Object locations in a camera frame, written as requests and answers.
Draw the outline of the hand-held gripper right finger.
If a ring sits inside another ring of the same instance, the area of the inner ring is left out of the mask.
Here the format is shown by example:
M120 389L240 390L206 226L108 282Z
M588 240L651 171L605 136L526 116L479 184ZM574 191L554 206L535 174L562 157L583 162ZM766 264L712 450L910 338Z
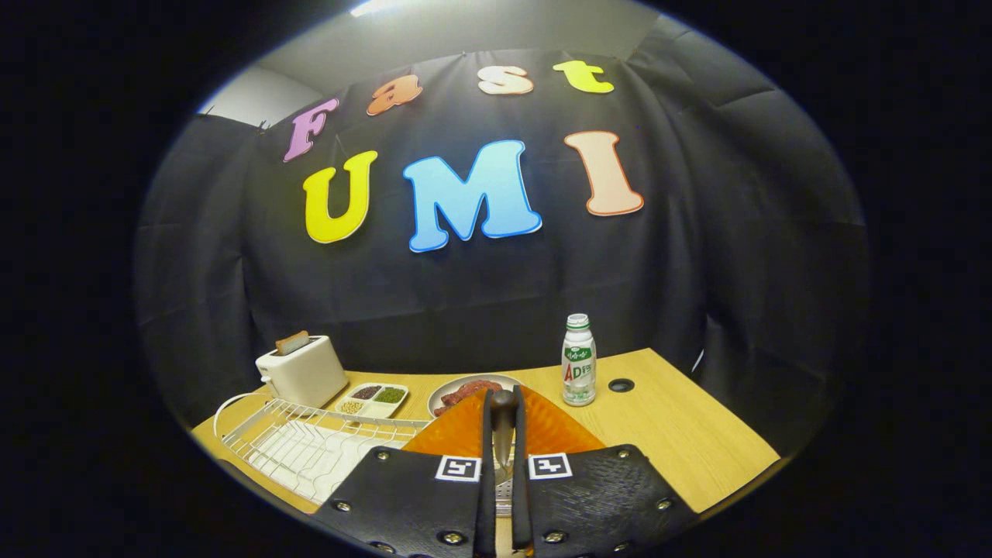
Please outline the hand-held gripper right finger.
M630 557L698 522L636 446L602 444L549 399L517 386L511 546L528 557Z

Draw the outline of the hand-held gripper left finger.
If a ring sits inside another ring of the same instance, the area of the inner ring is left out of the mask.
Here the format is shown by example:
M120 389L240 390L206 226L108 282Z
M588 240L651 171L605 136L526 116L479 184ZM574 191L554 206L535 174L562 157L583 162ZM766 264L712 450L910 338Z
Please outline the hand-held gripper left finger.
M369 449L313 519L394 556L496 556L493 396L461 400L403 448Z

